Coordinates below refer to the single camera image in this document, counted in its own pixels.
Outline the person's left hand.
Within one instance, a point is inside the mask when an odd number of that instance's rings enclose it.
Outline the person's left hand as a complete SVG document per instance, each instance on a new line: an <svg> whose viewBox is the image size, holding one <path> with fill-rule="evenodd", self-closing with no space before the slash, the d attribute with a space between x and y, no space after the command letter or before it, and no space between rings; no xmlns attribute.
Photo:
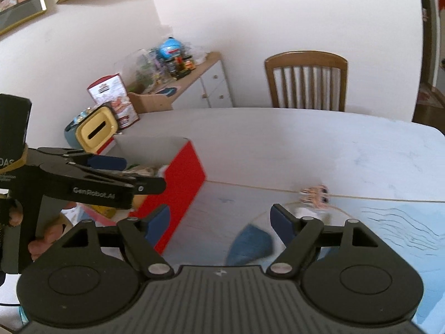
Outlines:
<svg viewBox="0 0 445 334"><path fill-rule="evenodd" d="M23 221L23 212L18 207L12 207L9 210L8 224L17 227ZM38 237L28 245L28 250L33 261L45 253L57 240L72 228L72 223L63 213L49 224L44 230L42 237Z"/></svg>

